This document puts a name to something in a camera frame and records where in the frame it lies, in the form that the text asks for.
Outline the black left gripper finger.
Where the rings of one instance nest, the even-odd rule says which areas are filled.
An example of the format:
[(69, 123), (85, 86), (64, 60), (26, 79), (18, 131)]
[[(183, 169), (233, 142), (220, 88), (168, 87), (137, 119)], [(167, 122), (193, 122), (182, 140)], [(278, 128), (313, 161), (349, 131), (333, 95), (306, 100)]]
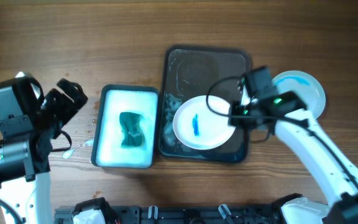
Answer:
[(85, 95), (82, 86), (75, 82), (70, 82), (62, 78), (57, 86), (64, 91), (64, 93), (73, 100), (73, 104), (76, 108), (82, 108), (88, 101), (88, 97)]
[(45, 99), (45, 109), (56, 116), (74, 116), (77, 113), (73, 100), (56, 89), (50, 90)]

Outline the white plate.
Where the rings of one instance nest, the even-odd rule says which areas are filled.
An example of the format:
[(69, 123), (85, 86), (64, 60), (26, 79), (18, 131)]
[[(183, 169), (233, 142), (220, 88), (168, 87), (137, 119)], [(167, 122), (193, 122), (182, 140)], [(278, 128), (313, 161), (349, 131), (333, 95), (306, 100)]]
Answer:
[(314, 118), (319, 118), (326, 106), (326, 95), (317, 79), (306, 72), (289, 70), (273, 78), (279, 93), (294, 91), (307, 105)]
[(197, 96), (184, 102), (173, 118), (173, 132), (187, 147), (210, 150), (223, 145), (236, 128), (228, 124), (230, 104), (217, 96)]

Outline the green scrubbing sponge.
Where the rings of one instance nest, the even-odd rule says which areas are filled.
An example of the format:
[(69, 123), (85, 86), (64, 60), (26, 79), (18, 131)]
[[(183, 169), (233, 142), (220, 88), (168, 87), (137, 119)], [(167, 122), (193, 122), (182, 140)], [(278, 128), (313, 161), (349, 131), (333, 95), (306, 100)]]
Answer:
[(144, 134), (140, 127), (142, 115), (133, 112), (122, 112), (119, 123), (122, 128), (123, 139), (121, 147), (141, 147), (144, 143)]

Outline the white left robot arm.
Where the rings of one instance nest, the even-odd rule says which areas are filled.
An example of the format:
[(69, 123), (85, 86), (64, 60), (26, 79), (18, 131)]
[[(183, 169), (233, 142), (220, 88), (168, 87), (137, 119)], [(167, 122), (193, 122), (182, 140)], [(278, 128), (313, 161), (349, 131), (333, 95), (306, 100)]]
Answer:
[(88, 101), (81, 85), (62, 78), (48, 93), (32, 77), (0, 83), (0, 207), (6, 223), (53, 223), (51, 141)]

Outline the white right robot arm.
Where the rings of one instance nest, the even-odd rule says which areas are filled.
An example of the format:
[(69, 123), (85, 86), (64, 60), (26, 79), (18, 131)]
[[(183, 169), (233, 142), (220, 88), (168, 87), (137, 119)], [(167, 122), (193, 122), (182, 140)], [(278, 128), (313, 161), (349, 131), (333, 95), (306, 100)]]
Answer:
[(358, 168), (323, 131), (294, 91), (279, 93), (267, 67), (238, 78), (242, 98), (234, 101), (229, 123), (247, 131), (266, 125), (297, 155), (321, 188), (327, 203), (298, 197), (280, 212), (285, 223), (358, 223)]

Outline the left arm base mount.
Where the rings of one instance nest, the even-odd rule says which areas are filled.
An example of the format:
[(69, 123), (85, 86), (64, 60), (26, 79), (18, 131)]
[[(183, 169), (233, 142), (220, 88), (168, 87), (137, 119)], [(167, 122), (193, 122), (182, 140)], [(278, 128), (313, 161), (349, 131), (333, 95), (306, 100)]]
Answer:
[(119, 217), (104, 197), (76, 204), (72, 212), (74, 224), (118, 224)]

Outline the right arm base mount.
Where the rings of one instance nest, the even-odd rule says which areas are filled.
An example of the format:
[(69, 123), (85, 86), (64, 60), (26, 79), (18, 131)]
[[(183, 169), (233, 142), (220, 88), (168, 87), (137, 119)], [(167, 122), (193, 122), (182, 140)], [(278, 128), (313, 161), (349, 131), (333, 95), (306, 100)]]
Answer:
[(281, 223), (323, 224), (333, 203), (315, 202), (302, 194), (294, 193), (274, 201), (273, 206), (280, 215)]

